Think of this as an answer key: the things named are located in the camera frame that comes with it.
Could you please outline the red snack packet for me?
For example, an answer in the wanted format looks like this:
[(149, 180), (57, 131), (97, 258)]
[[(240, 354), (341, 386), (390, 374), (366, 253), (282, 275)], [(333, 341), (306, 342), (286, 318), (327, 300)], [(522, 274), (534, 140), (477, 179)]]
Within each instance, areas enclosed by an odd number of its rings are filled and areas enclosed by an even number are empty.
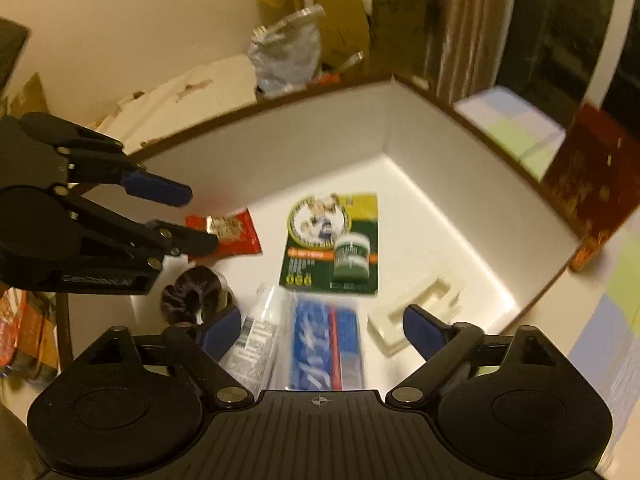
[(189, 258), (222, 259), (233, 256), (250, 256), (262, 253), (262, 244), (250, 212), (240, 210), (230, 216), (186, 216), (186, 227), (204, 231), (217, 237), (217, 246), (205, 255), (190, 255)]

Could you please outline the dark purple scrunchie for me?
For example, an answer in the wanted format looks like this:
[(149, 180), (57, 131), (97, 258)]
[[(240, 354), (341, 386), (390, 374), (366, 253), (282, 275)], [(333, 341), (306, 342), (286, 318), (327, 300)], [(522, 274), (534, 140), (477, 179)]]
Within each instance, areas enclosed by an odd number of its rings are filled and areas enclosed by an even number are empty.
[(234, 306), (232, 292), (207, 266), (192, 266), (160, 295), (160, 313), (170, 325), (207, 323), (229, 306)]

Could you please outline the blue toothpaste tube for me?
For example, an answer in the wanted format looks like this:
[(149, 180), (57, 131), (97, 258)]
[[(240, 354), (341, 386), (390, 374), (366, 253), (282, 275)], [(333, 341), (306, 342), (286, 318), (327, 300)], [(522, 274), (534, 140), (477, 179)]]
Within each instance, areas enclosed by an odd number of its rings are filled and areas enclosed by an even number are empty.
[(257, 398), (268, 387), (294, 295), (281, 286), (262, 286), (243, 318), (240, 336), (222, 368)]

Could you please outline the white plastic comb holder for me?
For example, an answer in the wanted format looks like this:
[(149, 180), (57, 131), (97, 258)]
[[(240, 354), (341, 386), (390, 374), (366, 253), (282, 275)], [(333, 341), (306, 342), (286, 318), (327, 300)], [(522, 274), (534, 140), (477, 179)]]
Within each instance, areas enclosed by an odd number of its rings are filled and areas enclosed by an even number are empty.
[(424, 313), (440, 324), (449, 325), (460, 310), (464, 289), (461, 278), (454, 274), (433, 272), (387, 304), (379, 304), (368, 313), (368, 331), (384, 356), (390, 358), (404, 350), (407, 333)]

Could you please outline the blue toothpick box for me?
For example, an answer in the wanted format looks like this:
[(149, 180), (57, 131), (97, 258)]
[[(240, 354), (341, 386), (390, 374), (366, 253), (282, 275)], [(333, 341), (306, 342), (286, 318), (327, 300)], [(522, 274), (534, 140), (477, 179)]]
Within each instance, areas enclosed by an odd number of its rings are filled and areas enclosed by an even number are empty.
[(296, 295), (284, 315), (269, 387), (306, 392), (363, 389), (356, 310), (350, 304)]

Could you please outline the green blister card package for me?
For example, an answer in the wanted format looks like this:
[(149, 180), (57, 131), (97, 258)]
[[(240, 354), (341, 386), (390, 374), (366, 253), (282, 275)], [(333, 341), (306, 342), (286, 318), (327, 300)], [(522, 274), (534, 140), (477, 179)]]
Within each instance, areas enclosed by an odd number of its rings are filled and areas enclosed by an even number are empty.
[(378, 292), (378, 196), (308, 195), (286, 219), (280, 285), (300, 292)]

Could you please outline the brown open storage box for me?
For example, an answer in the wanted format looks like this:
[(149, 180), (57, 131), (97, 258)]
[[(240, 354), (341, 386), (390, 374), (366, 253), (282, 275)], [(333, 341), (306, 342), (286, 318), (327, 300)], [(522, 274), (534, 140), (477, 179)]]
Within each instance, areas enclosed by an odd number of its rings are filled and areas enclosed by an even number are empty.
[(461, 284), (457, 318), (506, 330), (562, 274), (577, 229), (540, 185), (460, 115), (391, 79), (244, 108), (147, 148), (190, 185), (191, 214), (247, 209), (258, 256), (216, 263), (242, 309), (280, 278), (286, 219), (311, 195), (378, 198), (378, 291), (361, 315), (433, 274)]

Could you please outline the checkered tablecloth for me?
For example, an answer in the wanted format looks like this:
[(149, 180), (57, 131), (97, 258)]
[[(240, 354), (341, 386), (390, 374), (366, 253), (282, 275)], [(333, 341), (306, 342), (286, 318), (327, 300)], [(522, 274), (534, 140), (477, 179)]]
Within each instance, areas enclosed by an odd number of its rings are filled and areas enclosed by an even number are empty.
[(586, 230), (582, 247), (529, 312), (590, 381), (613, 416), (599, 467), (639, 475), (639, 142), (586, 99), (566, 129), (533, 101), (494, 87), (456, 103)]

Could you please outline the silver plastic bag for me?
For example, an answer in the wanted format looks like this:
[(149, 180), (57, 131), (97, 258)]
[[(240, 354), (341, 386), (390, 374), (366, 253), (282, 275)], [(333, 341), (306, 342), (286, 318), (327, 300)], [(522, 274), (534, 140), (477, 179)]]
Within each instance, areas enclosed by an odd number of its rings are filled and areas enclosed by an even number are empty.
[(322, 53), (320, 4), (288, 14), (269, 27), (255, 29), (247, 57), (256, 77), (256, 94), (274, 99), (304, 90), (318, 76)]

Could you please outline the dark red gift box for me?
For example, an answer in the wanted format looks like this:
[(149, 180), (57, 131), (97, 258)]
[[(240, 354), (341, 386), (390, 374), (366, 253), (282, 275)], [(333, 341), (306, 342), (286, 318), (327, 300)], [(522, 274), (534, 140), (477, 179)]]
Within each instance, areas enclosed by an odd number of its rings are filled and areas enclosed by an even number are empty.
[(639, 207), (639, 141), (604, 110), (582, 104), (541, 183), (584, 229), (570, 262), (579, 272)]

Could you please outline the cardboard boxes pile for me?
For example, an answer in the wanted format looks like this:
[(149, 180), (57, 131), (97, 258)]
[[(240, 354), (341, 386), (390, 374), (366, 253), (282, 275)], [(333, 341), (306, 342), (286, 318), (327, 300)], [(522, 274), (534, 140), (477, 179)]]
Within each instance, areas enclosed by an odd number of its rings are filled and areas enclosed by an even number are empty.
[(422, 76), (440, 0), (297, 0), (321, 6), (320, 64), (326, 70)]

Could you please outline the beige curtain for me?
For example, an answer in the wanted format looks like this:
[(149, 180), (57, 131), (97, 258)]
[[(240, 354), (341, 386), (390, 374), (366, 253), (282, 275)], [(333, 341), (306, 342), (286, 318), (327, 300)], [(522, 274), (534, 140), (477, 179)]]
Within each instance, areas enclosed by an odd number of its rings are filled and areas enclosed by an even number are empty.
[(438, 0), (423, 76), (448, 103), (491, 87), (497, 77), (514, 0)]

